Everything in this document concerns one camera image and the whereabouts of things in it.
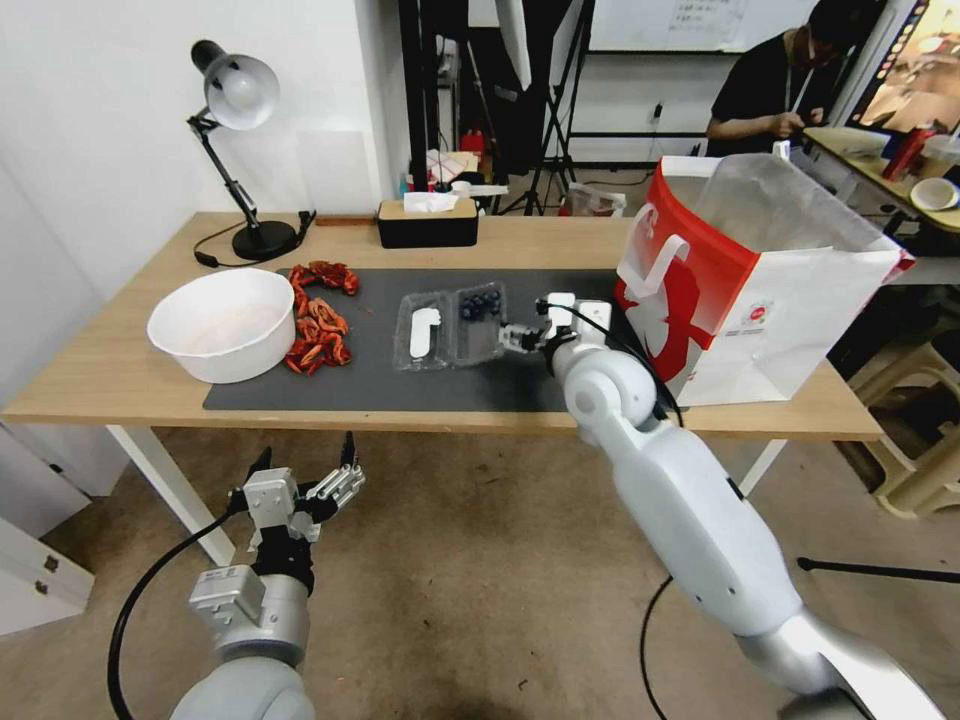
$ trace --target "black tissue box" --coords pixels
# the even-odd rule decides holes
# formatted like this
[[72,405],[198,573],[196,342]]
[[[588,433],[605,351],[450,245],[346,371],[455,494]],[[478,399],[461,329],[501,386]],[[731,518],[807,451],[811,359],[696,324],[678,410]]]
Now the black tissue box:
[[377,227],[385,248],[466,247],[477,244],[477,205],[460,198],[452,210],[407,213],[402,200],[380,203]]

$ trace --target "lamp shade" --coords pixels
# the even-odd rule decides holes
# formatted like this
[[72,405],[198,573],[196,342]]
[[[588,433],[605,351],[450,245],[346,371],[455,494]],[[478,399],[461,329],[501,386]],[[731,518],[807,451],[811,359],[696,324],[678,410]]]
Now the lamp shade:
[[248,55],[228,55],[211,40],[190,51],[203,73],[203,94],[214,120],[233,130],[252,130],[273,114],[280,83],[266,63]]

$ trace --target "bag handle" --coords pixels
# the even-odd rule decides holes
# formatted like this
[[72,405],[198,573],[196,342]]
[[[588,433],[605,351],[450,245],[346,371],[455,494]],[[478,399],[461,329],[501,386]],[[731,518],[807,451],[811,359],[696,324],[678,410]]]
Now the bag handle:
[[673,259],[679,257],[681,260],[686,260],[690,252],[690,243],[679,235],[671,235],[667,238],[663,247],[660,248],[650,272],[647,273],[646,277],[641,276],[637,271],[640,267],[640,255],[637,251],[636,235],[640,223],[646,220],[648,216],[652,216],[652,224],[656,224],[659,214],[652,203],[647,203],[640,208],[640,212],[634,217],[627,233],[627,247],[624,249],[623,259],[617,265],[617,275],[626,283],[631,295],[637,299],[655,295],[663,285],[663,279],[666,277]]

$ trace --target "black mat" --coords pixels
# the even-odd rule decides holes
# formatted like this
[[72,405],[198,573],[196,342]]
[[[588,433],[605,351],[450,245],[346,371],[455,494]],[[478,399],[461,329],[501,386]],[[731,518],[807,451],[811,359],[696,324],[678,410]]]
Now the black mat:
[[[471,368],[402,372],[393,368],[393,334],[400,299],[414,292],[454,290],[501,280],[507,286],[507,319],[536,324],[534,303],[548,292],[613,301],[612,270],[361,270],[356,297],[307,288],[350,323],[353,362],[320,368],[313,377],[279,365],[242,383],[214,385],[207,410],[493,410],[543,412],[565,409],[560,386],[543,356],[507,353]],[[613,330],[632,338],[614,306]]]

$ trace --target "stool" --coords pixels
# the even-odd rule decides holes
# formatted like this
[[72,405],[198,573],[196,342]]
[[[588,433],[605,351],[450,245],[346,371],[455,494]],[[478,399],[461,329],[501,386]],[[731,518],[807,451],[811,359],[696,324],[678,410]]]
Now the stool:
[[[960,330],[951,330],[904,355],[854,388],[870,407],[911,375],[942,383],[960,403]],[[898,517],[916,518],[948,505],[960,505],[960,428],[948,431],[916,460],[908,458],[888,437],[864,446],[885,473],[873,495]]]

